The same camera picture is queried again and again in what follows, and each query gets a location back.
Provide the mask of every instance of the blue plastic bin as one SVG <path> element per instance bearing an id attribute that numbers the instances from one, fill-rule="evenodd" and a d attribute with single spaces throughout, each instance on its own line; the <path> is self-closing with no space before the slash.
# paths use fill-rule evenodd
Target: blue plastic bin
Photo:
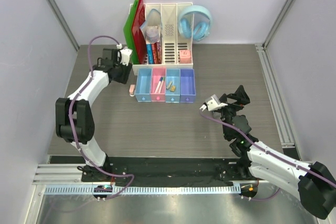
<path id="1" fill-rule="evenodd" d="M 139 69 L 135 97 L 138 102 L 151 102 L 152 69 Z"/>
<path id="2" fill-rule="evenodd" d="M 194 69 L 181 69 L 180 102 L 193 103 L 196 99 Z"/>
<path id="3" fill-rule="evenodd" d="M 171 86 L 176 87 L 174 92 L 166 89 L 166 102 L 180 102 L 180 73 L 179 69 L 166 70 L 166 85 L 172 81 Z"/>

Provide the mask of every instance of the pen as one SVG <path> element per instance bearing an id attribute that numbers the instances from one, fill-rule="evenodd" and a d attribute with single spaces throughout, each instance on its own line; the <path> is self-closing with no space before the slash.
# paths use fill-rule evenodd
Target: pen
<path id="1" fill-rule="evenodd" d="M 155 92 L 154 92 L 154 94 L 156 94 L 156 93 L 158 92 L 158 90 L 159 90 L 159 88 L 160 88 L 160 85 L 161 85 L 161 82 L 162 82 L 162 80 L 163 80 L 163 77 L 161 77 L 161 78 L 160 78 L 160 80 L 159 80 L 159 82 L 158 82 L 158 85 L 156 86 L 156 89 L 155 89 Z"/>
<path id="2" fill-rule="evenodd" d="M 163 83 L 164 83 L 164 79 L 165 79 L 165 77 L 163 77 L 163 79 L 161 81 L 161 84 L 160 84 L 160 87 L 159 87 L 159 93 L 161 93 L 162 86 L 163 86 Z"/>

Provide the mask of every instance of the wooden tabletop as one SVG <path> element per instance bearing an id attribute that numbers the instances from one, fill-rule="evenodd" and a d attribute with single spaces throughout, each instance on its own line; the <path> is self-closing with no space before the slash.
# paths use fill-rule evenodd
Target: wooden tabletop
<path id="1" fill-rule="evenodd" d="M 92 62 L 106 46 L 92 47 Z M 111 83 L 92 106 L 95 138 L 109 156 L 131 157 L 235 157 L 224 140 L 222 126 L 198 113 L 213 94 L 233 93 L 244 85 L 251 104 L 239 114 L 246 115 L 251 134 L 282 152 L 268 98 L 261 65 L 254 45 L 193 45 L 196 102 L 140 103 L 129 96 L 128 84 Z M 88 75 L 87 46 L 81 46 L 66 91 L 73 93 Z M 77 150 L 52 137 L 50 155 L 79 155 Z"/>

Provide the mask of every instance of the pink eraser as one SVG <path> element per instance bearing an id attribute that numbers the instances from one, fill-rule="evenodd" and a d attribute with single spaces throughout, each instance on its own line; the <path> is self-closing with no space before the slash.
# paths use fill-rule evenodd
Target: pink eraser
<path id="1" fill-rule="evenodd" d="M 132 84 L 131 86 L 130 86 L 130 96 L 134 96 L 134 91 L 135 91 L 135 85 L 134 84 Z"/>
<path id="2" fill-rule="evenodd" d="M 191 63 L 191 51 L 190 50 L 180 50 L 180 63 L 184 63 L 184 64 Z"/>

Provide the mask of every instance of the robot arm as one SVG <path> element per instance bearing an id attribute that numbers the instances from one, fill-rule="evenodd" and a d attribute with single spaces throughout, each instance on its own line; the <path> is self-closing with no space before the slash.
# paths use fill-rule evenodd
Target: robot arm
<path id="1" fill-rule="evenodd" d="M 235 102 L 228 103 L 227 98 Z M 242 177 L 267 180 L 295 196 L 314 216 L 326 219 L 336 206 L 335 179 L 323 164 L 315 162 L 310 165 L 295 160 L 250 135 L 251 127 L 246 117 L 236 113 L 249 103 L 244 87 L 239 86 L 233 94 L 223 94 L 219 99 L 213 95 L 206 99 L 200 110 L 208 109 L 221 114 L 223 136 L 232 141 L 229 146 L 240 158 L 237 165 Z"/>
<path id="2" fill-rule="evenodd" d="M 93 67 L 93 77 L 89 73 L 83 84 L 73 94 L 69 95 L 68 98 L 59 98 L 56 101 L 56 134 L 77 148 L 68 111 L 71 101 L 80 93 L 74 103 L 72 114 L 79 139 L 79 148 L 91 162 L 108 173 L 111 172 L 108 156 L 100 149 L 93 135 L 95 123 L 91 106 L 100 92 L 111 81 L 125 84 L 128 80 L 132 69 L 132 64 L 129 63 L 132 50 L 121 49 L 120 45 L 117 45 L 117 47 L 119 49 L 104 49 L 103 58 L 99 58 L 97 64 Z M 89 161 L 86 161 L 86 164 L 90 170 L 95 169 Z"/>

